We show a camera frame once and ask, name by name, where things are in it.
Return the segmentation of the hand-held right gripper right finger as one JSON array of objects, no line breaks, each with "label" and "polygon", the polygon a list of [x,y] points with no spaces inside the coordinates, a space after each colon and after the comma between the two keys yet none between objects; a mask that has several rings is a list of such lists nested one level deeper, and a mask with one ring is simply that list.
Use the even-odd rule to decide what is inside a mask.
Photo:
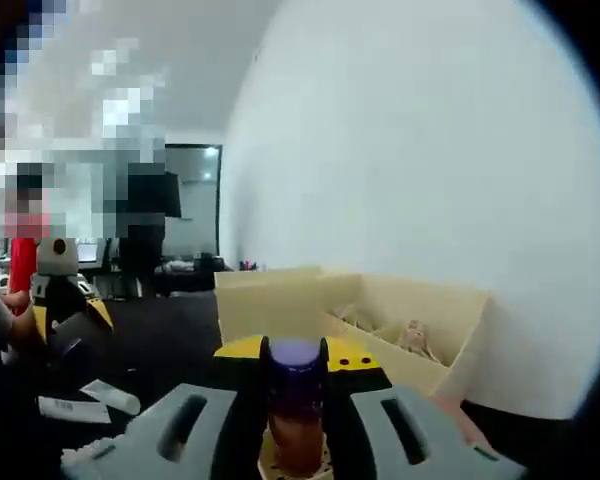
[{"label": "hand-held right gripper right finger", "polygon": [[336,479],[520,479],[524,468],[466,439],[435,402],[390,382],[372,355],[321,340],[323,426]]}]

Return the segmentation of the person's right hand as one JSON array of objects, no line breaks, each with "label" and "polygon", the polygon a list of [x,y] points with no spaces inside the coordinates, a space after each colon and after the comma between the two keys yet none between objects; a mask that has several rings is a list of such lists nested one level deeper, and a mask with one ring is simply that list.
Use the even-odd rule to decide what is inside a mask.
[{"label": "person's right hand", "polygon": [[449,415],[461,431],[466,443],[471,446],[490,448],[486,436],[470,417],[462,410],[461,402],[457,399],[433,395],[430,399],[447,415]]}]

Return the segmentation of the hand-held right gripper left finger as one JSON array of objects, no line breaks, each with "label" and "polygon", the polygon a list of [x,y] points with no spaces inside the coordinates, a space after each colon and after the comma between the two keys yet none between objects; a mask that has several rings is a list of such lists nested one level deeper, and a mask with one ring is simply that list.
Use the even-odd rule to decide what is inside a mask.
[{"label": "hand-held right gripper left finger", "polygon": [[268,337],[221,347],[196,384],[181,383],[125,431],[64,457],[68,479],[258,479],[266,428]]}]

